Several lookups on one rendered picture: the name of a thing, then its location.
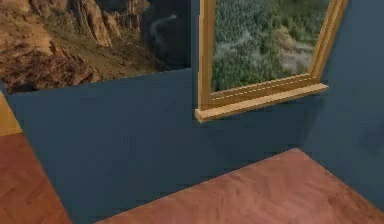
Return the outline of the brown canyon wall picture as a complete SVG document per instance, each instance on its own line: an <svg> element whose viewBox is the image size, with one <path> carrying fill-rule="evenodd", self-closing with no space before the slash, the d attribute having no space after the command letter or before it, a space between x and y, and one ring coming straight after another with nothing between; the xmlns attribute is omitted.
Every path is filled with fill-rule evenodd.
<svg viewBox="0 0 384 224"><path fill-rule="evenodd" d="M191 0L0 0L9 94L191 66Z"/></svg>

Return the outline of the wooden framed window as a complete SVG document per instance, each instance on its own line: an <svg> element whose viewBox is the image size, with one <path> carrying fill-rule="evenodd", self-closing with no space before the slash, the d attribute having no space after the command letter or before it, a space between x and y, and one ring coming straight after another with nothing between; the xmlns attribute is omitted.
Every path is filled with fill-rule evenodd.
<svg viewBox="0 0 384 224"><path fill-rule="evenodd" d="M200 0L196 119L328 89L321 77L348 0Z"/></svg>

